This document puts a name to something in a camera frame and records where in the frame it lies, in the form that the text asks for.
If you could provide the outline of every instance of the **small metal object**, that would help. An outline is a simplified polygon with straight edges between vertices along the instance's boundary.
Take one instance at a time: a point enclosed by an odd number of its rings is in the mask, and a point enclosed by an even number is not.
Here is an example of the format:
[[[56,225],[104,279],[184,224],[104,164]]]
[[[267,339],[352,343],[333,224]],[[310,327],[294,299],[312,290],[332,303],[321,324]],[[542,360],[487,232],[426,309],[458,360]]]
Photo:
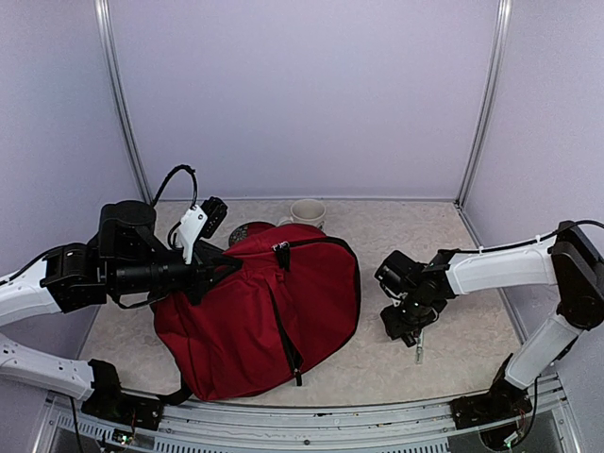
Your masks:
[[[421,365],[424,361],[424,330],[417,336],[417,346],[415,347],[415,364]]]

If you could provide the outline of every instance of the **bag zipper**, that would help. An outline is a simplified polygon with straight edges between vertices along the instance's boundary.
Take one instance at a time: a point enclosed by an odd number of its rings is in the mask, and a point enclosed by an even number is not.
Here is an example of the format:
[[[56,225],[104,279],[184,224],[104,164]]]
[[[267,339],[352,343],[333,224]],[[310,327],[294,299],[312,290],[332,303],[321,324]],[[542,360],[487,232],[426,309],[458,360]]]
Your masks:
[[[283,323],[281,322],[281,315],[279,314],[277,302],[275,300],[275,295],[270,290],[269,294],[271,295],[271,302],[273,303],[275,321],[277,322],[277,329],[279,331],[279,337],[281,338],[281,345],[283,346],[283,351],[285,352],[285,359],[287,361],[288,366],[290,367],[290,371],[294,375],[296,387],[301,387],[302,373],[300,372],[300,367],[302,366],[302,356],[295,348],[294,342],[292,342],[292,339],[288,336],[287,332],[285,331],[285,328],[283,327]]]
[[[356,326],[358,326],[359,318],[361,316],[361,271],[359,269],[359,259],[357,258],[357,255],[352,250],[352,248],[350,248],[350,245],[348,245],[348,243],[344,239],[325,236],[323,238],[305,239],[302,241],[295,241],[292,243],[288,243],[288,242],[276,243],[275,245],[273,245],[273,250],[274,250],[275,254],[277,255],[277,262],[279,263],[279,267],[281,269],[286,269],[287,271],[289,271],[290,270],[291,249],[294,247],[299,247],[301,245],[307,245],[309,243],[334,243],[336,245],[339,245],[341,248],[343,248],[346,252],[348,252],[348,254],[352,258],[355,259],[356,265],[355,265],[355,276],[354,276],[355,283],[354,284],[355,284],[355,290],[356,290],[355,293],[357,294]],[[344,340],[344,342],[340,345],[340,347],[338,347],[338,349],[336,349],[336,350],[339,350],[342,346],[344,346],[346,343],[348,343],[350,338],[352,338],[352,336],[354,335],[355,331],[356,331],[356,328],[355,328],[355,330],[353,330],[353,332],[350,334],[350,336],[348,336],[348,338],[346,338]]]
[[[295,241],[293,243],[283,242],[276,243],[273,245],[273,251],[277,256],[277,263],[280,269],[285,269],[287,272],[290,271],[290,260],[291,260],[291,249],[294,247],[299,247],[300,245],[308,245],[309,243],[335,243],[341,247],[343,247],[350,255],[357,258],[355,253],[352,251],[352,248],[348,245],[348,243],[339,238],[316,238],[316,239],[305,239],[303,241]]]

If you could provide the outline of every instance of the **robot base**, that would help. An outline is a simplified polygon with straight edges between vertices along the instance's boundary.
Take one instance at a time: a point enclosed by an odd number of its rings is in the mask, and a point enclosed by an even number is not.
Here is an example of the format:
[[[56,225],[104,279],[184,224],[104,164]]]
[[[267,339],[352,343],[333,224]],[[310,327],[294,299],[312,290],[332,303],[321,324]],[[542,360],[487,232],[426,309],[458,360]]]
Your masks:
[[[527,390],[514,387],[505,379],[506,366],[511,358],[512,355],[503,362],[487,393],[451,401],[451,413],[457,429],[487,425],[532,411]]]

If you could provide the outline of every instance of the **zipper pull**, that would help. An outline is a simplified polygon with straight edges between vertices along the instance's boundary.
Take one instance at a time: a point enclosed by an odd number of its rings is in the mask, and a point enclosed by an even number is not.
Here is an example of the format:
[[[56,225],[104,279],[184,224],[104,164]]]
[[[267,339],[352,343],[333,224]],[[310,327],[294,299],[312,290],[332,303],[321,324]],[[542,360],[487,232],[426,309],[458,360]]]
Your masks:
[[[273,251],[277,256],[277,262],[281,269],[290,271],[290,243],[276,243],[273,245]]]
[[[302,373],[297,368],[294,368],[295,386],[302,387]]]

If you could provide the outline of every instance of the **white bracket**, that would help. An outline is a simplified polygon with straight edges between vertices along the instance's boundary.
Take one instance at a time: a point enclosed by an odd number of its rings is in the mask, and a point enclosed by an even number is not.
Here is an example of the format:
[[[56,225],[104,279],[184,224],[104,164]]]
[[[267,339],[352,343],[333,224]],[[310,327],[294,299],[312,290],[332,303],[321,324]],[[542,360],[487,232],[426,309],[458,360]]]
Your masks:
[[[176,230],[176,244],[182,247],[182,258],[186,264],[193,260],[193,248],[208,215],[197,205],[190,208],[180,218],[180,226]]]

